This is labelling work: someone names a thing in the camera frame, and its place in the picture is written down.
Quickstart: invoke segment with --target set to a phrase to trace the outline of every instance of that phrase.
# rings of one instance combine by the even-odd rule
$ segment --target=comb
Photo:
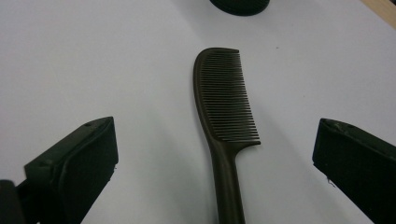
[[[265,10],[270,0],[210,0],[210,2],[227,13],[252,16]]]
[[[237,49],[205,49],[193,70],[195,103],[209,144],[219,224],[243,224],[236,154],[259,145]]]

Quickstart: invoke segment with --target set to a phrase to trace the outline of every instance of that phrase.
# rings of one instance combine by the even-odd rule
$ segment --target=white surface
[[[311,156],[320,118],[396,144],[395,40],[360,1],[1,1],[0,178],[113,116],[120,163],[83,223],[217,223],[192,66],[233,48],[262,139],[237,160],[247,224],[371,223]]]

